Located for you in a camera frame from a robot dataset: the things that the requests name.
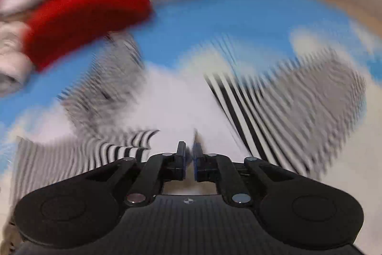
striped cloth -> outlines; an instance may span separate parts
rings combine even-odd
[[[126,32],[111,33],[84,78],[58,98],[78,137],[102,139],[110,131],[118,136],[116,114],[135,101],[142,82],[143,63],[133,38]]]
[[[205,79],[254,156],[315,179],[354,128],[366,89],[331,50],[258,77],[223,73]]]
[[[124,157],[147,161],[150,139],[158,130],[137,131],[90,139],[71,139],[54,144],[38,144],[21,139],[16,159],[12,202],[26,194],[69,179]]]

metal screw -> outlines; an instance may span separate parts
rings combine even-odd
[[[244,160],[247,160],[247,161],[255,161],[255,160],[258,160],[259,158],[256,158],[256,157],[247,157],[245,158]]]
[[[251,201],[251,197],[246,193],[237,193],[232,196],[232,200],[236,203],[248,203]]]
[[[126,197],[127,201],[130,203],[142,203],[146,200],[145,195],[142,195],[141,193],[131,193]]]

red cloth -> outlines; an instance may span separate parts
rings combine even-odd
[[[27,22],[24,53],[37,71],[80,46],[146,19],[149,0],[49,0]]]

pile of clothes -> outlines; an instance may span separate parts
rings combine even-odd
[[[33,71],[149,17],[149,0],[0,0],[0,96]]]

black stripe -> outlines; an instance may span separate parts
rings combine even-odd
[[[142,154],[143,154],[143,151],[145,150],[145,148],[139,148],[137,150],[137,153],[135,155],[135,159],[137,159],[137,162],[140,163],[142,162]]]
[[[261,106],[259,97],[257,96],[257,93],[256,93],[255,85],[253,84],[253,81],[252,81],[252,80],[251,80],[251,89],[252,89],[253,94],[254,94],[254,96],[255,96],[256,102],[259,104],[259,106]],[[264,114],[265,114],[265,115],[267,116],[267,118],[269,119],[270,124],[272,124],[272,126],[273,126],[273,127],[275,128],[275,130],[277,131],[277,127],[275,127],[274,123],[272,122],[272,118],[270,118],[270,117],[268,116],[268,113],[267,113],[265,110],[263,110],[263,111],[264,111]],[[272,138],[274,139],[275,143],[277,144],[278,149],[279,149],[280,152],[283,154],[283,156],[284,156],[285,159],[288,161],[288,163],[291,165],[291,167],[293,168],[293,170],[294,170],[297,174],[302,175],[301,172],[299,171],[299,169],[297,169],[297,167],[293,165],[293,163],[291,162],[291,160],[289,159],[289,157],[287,157],[286,153],[285,153],[284,150],[281,148],[281,146],[280,146],[278,140],[275,138],[275,136],[273,135],[272,131],[270,131],[270,129],[268,128],[268,126],[267,126],[267,129],[268,129],[268,132],[272,135]],[[289,145],[289,148],[292,150],[293,154],[296,155],[297,152],[294,150],[293,146],[291,146],[291,145],[289,144],[289,141],[288,141],[288,140],[285,140],[285,141],[286,141],[286,144]]]
[[[271,154],[272,154],[274,160],[276,161],[276,163],[277,163],[278,166],[283,167],[283,166],[281,165],[281,162],[280,162],[280,160],[278,159],[278,157],[277,157],[277,155],[276,155],[276,153],[275,153],[275,151],[274,151],[272,145],[270,144],[270,142],[269,142],[267,136],[265,135],[265,133],[264,133],[262,127],[260,126],[259,122],[257,121],[257,119],[256,119],[256,117],[255,117],[255,114],[252,112],[252,110],[251,110],[251,108],[250,108],[250,106],[249,106],[249,104],[248,104],[248,102],[247,102],[247,99],[245,98],[244,93],[243,93],[243,91],[242,91],[242,89],[241,89],[241,86],[240,86],[239,81],[236,81],[236,86],[237,86],[237,88],[238,88],[238,90],[239,90],[239,93],[240,93],[240,95],[241,95],[241,97],[242,97],[242,99],[243,99],[245,105],[247,105],[247,108],[248,108],[248,110],[249,110],[249,112],[250,112],[250,114],[251,114],[253,120],[255,121],[256,126],[257,126],[258,129],[260,130],[260,133],[261,133],[261,135],[263,136],[263,138],[264,138],[264,140],[265,140],[265,143],[267,144],[268,149],[270,150],[270,152],[271,152]]]
[[[144,133],[142,134],[141,139],[139,140],[139,143],[138,143],[139,147],[142,147],[143,138],[144,138],[144,136],[146,135],[147,132],[149,132],[149,131],[144,131]]]
[[[150,139],[151,139],[155,134],[157,134],[158,132],[159,132],[159,130],[155,130],[155,131],[152,131],[152,132],[148,135],[148,137],[147,137],[147,139],[146,139],[146,146],[147,146],[147,148],[150,149]]]
[[[258,103],[260,104],[259,99],[258,99],[258,96],[256,95],[256,87],[255,87],[255,85],[254,85],[254,82],[252,81],[252,79],[250,79],[250,80],[251,80],[251,82],[252,82],[253,93],[255,94]],[[273,112],[273,115],[275,116],[275,118],[280,119],[279,116],[278,116],[276,113],[274,113],[274,110],[272,109],[272,107],[269,107],[269,104],[268,104],[268,102],[267,102],[265,99],[264,99],[264,103],[268,106],[269,110],[270,110],[271,112]],[[285,137],[285,135],[281,132],[280,127],[277,126],[277,125],[275,124],[275,122],[274,122],[272,116],[270,116],[270,114],[269,114],[266,110],[264,110],[264,114],[268,117],[269,122],[272,124],[272,126],[274,127],[274,129],[278,131],[278,134],[279,134],[280,137],[282,138],[283,142],[284,142],[286,145],[288,145],[288,147],[290,148],[290,150],[292,151],[292,153],[296,156],[296,158],[300,161],[301,165],[305,168],[306,173],[309,174],[309,173],[310,173],[310,168],[309,168],[309,166],[307,165],[307,163],[305,162],[305,160],[303,159],[303,157],[302,157],[302,156],[296,151],[296,149],[292,146],[290,140],[287,139],[287,138]]]
[[[260,81],[260,84],[263,86],[264,89],[266,89],[266,86],[263,82],[263,80]],[[304,142],[301,141],[301,139],[297,136],[295,131],[291,130],[290,127],[285,123],[285,121],[280,117],[280,114],[277,113],[277,111],[273,108],[273,106],[279,106],[277,99],[274,98],[268,99],[267,97],[263,97],[264,103],[268,106],[269,110],[273,113],[273,116],[275,119],[278,120],[278,122],[281,124],[283,129],[291,136],[294,138],[294,142],[300,147],[301,150],[304,150]]]
[[[135,57],[135,55],[133,55],[132,53],[130,53],[130,56],[131,56],[131,58],[133,59],[133,61],[134,61],[136,64],[138,64],[139,66],[141,65],[141,61],[140,61],[140,60],[138,61],[138,59]]]
[[[260,142],[260,140],[259,140],[259,137],[257,136],[257,133],[256,133],[256,131],[255,131],[255,128],[253,127],[252,122],[251,122],[251,120],[249,119],[248,114],[247,114],[247,112],[245,111],[243,105],[241,104],[241,101],[240,101],[240,99],[239,99],[239,97],[238,97],[238,95],[237,95],[237,93],[236,93],[236,90],[235,90],[234,86],[232,85],[232,81],[231,81],[231,79],[230,79],[228,76],[225,76],[225,79],[227,80],[228,85],[230,86],[231,92],[232,92],[232,94],[233,94],[233,97],[235,98],[235,100],[236,100],[236,102],[237,102],[237,104],[238,104],[238,106],[239,106],[239,109],[240,109],[240,111],[241,111],[241,113],[242,113],[242,115],[243,115],[243,117],[244,117],[244,120],[245,120],[245,122],[246,122],[246,124],[247,124],[247,126],[248,126],[249,132],[251,133],[253,142],[254,142],[255,145],[256,145],[257,151],[259,152],[261,159],[269,162],[268,157],[267,157],[267,155],[265,154],[264,148],[263,148],[263,146],[261,145],[261,142]]]
[[[140,133],[140,132],[136,133],[136,134],[133,136],[133,138],[131,139],[131,146],[137,147],[137,146],[134,145],[134,141],[135,141],[135,139],[137,138],[137,136],[139,135],[139,133]]]
[[[118,151],[120,150],[121,146],[118,146],[114,149],[114,161],[118,160]]]
[[[99,163],[101,163],[102,165],[102,148],[104,145],[106,145],[107,143],[104,142],[103,144],[101,144],[101,146],[99,147],[99,150],[98,150],[98,157],[99,157]]]
[[[257,109],[255,103],[253,102],[253,98],[252,98],[252,95],[250,93],[250,90],[248,88],[248,85],[247,85],[247,82],[244,83],[244,87],[245,87],[245,91],[248,95],[248,98],[249,98],[249,101],[251,102],[253,108],[256,110],[257,114],[259,115],[259,118],[261,119],[262,123],[264,124],[265,128],[267,129],[268,133],[270,134],[270,136],[272,137],[273,141],[275,142],[275,144],[277,145],[277,148],[278,150],[282,153],[282,155],[284,156],[284,158],[286,159],[286,161],[289,163],[289,165],[291,166],[291,168],[293,169],[293,171],[295,171],[296,173],[300,174],[299,170],[294,166],[294,164],[292,163],[292,161],[289,159],[289,157],[286,155],[286,153],[284,152],[284,150],[281,148],[278,140],[276,139],[276,137],[274,136],[273,132],[270,130],[270,128],[268,127],[268,124],[265,122],[265,120],[262,118],[259,110]]]
[[[260,88],[260,87],[257,87],[257,89],[259,90],[260,96],[261,96],[262,98],[264,98],[264,95],[263,95],[263,93],[262,93],[262,91],[261,91],[261,88]]]
[[[108,164],[109,163],[109,149],[110,147],[112,146],[115,146],[115,145],[109,145],[108,147],[106,147],[106,150],[105,150],[105,156],[106,156],[106,163],[103,163],[103,164]]]
[[[128,147],[125,149],[125,155],[124,157],[130,157],[130,150],[131,150],[132,147]]]
[[[204,78],[205,78],[205,80],[207,81],[207,85],[210,87],[211,92],[213,93],[214,97],[216,98],[217,103],[219,104],[220,108],[222,109],[222,111],[224,112],[224,114],[226,115],[226,117],[228,118],[227,113],[226,113],[225,110],[223,109],[222,103],[220,103],[220,100],[219,100],[219,98],[217,97],[215,88],[213,87],[213,85],[212,85],[210,79],[209,79],[207,76],[204,76]]]
[[[220,77],[215,75],[215,80],[216,80],[216,82],[217,82],[217,84],[219,86],[220,92],[223,95],[225,104],[228,107],[228,111],[230,112],[230,115],[231,115],[231,118],[233,120],[234,126],[236,127],[236,130],[239,133],[239,136],[240,136],[241,140],[243,141],[245,147],[247,147],[247,150],[249,152],[251,152],[251,150],[249,148],[249,145],[247,143],[247,140],[245,139],[245,135],[244,135],[243,129],[242,129],[241,125],[240,125],[240,121],[239,121],[238,117],[236,116],[235,110],[234,110],[234,108],[233,108],[233,106],[231,104],[231,101],[230,101],[230,97],[228,96],[228,93],[227,93],[227,91],[226,91],[222,81],[220,80]]]

